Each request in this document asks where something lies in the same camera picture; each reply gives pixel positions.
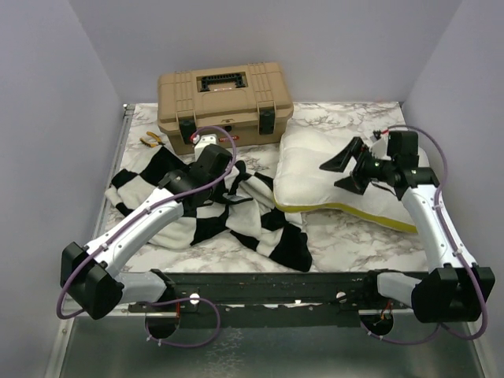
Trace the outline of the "black white checkered pillowcase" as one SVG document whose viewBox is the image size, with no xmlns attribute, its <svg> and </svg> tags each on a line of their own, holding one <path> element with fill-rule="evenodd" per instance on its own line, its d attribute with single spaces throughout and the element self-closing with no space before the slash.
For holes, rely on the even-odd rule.
<svg viewBox="0 0 504 378">
<path fill-rule="evenodd" d="M 111 179 L 106 197 L 126 217 L 167 173 L 176 169 L 186 172 L 189 166 L 169 149 L 159 146 L 143 151 Z M 220 189 L 221 197 L 185 213 L 156 234 L 151 244 L 181 251 L 229 232 L 249 252 L 289 269 L 310 270 L 313 259 L 302 217 L 276 208 L 272 177 L 249 170 L 244 161 L 238 160 Z"/>
</svg>

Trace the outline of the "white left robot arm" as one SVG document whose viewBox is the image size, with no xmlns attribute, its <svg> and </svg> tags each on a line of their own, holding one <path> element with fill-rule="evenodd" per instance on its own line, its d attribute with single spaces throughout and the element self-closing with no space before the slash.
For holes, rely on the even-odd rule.
<svg viewBox="0 0 504 378">
<path fill-rule="evenodd" d="M 174 292 L 162 273 L 121 270 L 160 230 L 207 201 L 232 171 L 235 160 L 235 150 L 205 146 L 188 170 L 166 174 L 147 200 L 111 231 L 86 246 L 70 243 L 61 255 L 63 295 L 69 295 L 95 320 L 123 303 L 149 302 L 156 310 L 168 309 Z"/>
</svg>

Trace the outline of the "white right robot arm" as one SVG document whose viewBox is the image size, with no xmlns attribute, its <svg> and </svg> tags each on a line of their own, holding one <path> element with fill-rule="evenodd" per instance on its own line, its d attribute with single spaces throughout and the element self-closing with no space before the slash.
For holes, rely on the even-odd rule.
<svg viewBox="0 0 504 378">
<path fill-rule="evenodd" d="M 411 127 L 392 127 L 373 136 L 371 146 L 360 137 L 352 138 L 320 168 L 343 172 L 354 161 L 349 175 L 334 185 L 357 195 L 374 182 L 391 187 L 421 237 L 428 275 L 419 280 L 402 272 L 378 272 L 361 289 L 363 302 L 379 308 L 394 299 L 412 308 L 422 323 L 486 321 L 486 301 L 495 275 L 479 266 L 459 237 L 434 171 L 419 165 L 417 132 Z"/>
</svg>

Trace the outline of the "white pillow yellow edge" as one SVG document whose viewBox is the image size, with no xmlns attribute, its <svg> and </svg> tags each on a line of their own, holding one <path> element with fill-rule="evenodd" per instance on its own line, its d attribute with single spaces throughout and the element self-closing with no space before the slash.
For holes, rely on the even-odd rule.
<svg viewBox="0 0 504 378">
<path fill-rule="evenodd" d="M 289 126 L 280 141 L 279 162 L 273 181 L 276 206 L 285 213 L 339 209 L 366 221 L 400 232 L 415 233 L 403 204 L 385 183 L 369 185 L 363 195 L 335 187 L 350 173 L 327 172 L 320 165 L 337 155 L 352 140 L 350 133 L 332 135 L 312 128 Z"/>
</svg>

